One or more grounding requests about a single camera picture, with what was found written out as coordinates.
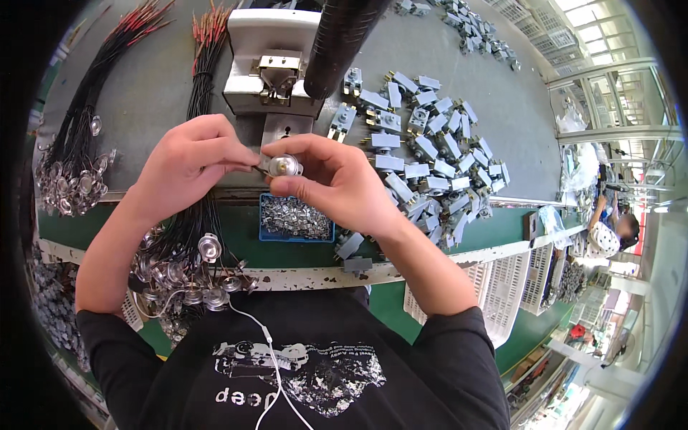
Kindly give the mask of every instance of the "black tube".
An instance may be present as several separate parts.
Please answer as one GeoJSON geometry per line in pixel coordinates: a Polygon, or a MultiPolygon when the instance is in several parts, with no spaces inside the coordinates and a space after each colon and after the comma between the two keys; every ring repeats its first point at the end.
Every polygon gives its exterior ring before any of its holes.
{"type": "Polygon", "coordinates": [[[330,97],[391,0],[326,0],[303,86],[316,100],[330,97]]]}

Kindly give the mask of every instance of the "chipped white paint edge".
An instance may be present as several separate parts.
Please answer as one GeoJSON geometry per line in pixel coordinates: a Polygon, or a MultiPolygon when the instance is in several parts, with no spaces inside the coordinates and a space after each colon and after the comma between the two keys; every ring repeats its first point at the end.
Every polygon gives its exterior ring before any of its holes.
{"type": "MultiPolygon", "coordinates": [[[[582,230],[585,226],[576,226],[565,231],[566,235],[571,236],[582,230]]],[[[554,237],[545,235],[535,238],[533,248],[548,245],[554,237]]],[[[45,239],[38,240],[44,260],[47,263],[55,262],[56,258],[61,261],[70,261],[81,264],[84,251],[57,244],[45,239]]],[[[473,266],[474,264],[495,261],[500,258],[527,252],[530,242],[527,240],[514,242],[511,244],[494,246],[480,250],[460,252],[448,257],[451,261],[463,267],[473,266]]],[[[392,263],[376,263],[373,268],[367,270],[361,276],[352,273],[344,273],[342,267],[320,267],[320,268],[291,268],[291,269],[260,269],[247,268],[244,274],[251,277],[258,277],[260,282],[257,291],[295,291],[295,290],[324,290],[330,288],[348,288],[368,284],[389,283],[403,281],[404,278],[394,268],[392,263]]]]}

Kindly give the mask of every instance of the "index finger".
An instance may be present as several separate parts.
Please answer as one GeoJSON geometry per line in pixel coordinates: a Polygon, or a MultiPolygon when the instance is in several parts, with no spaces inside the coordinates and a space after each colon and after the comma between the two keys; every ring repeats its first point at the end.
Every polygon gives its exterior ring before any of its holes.
{"type": "Polygon", "coordinates": [[[281,154],[308,153],[324,162],[341,163],[341,158],[346,154],[347,145],[335,142],[312,133],[297,134],[289,138],[280,139],[265,145],[261,152],[270,157],[281,154]]]}
{"type": "Polygon", "coordinates": [[[201,115],[175,127],[190,140],[234,138],[237,133],[227,117],[222,114],[201,115]]]}

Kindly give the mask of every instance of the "black t-shirt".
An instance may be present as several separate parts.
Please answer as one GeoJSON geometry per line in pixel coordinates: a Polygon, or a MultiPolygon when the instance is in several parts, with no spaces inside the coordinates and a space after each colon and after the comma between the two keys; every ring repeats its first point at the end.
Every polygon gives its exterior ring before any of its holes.
{"type": "MultiPolygon", "coordinates": [[[[272,335],[282,387],[314,429],[507,429],[504,388],[482,313],[428,319],[413,345],[338,290],[232,295],[272,335]]],[[[277,394],[261,328],[206,312],[167,362],[122,319],[76,316],[120,430],[254,429],[277,394]]],[[[305,425],[282,396],[262,429],[305,425]]]]}

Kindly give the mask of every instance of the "black hair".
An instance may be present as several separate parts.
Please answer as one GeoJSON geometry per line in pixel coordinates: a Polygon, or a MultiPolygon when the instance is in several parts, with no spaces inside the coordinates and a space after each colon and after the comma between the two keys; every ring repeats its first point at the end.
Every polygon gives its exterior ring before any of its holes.
{"type": "Polygon", "coordinates": [[[628,218],[629,227],[631,228],[631,237],[622,237],[619,239],[619,252],[630,248],[638,243],[638,236],[641,233],[641,225],[632,213],[627,213],[624,217],[628,218]]]}

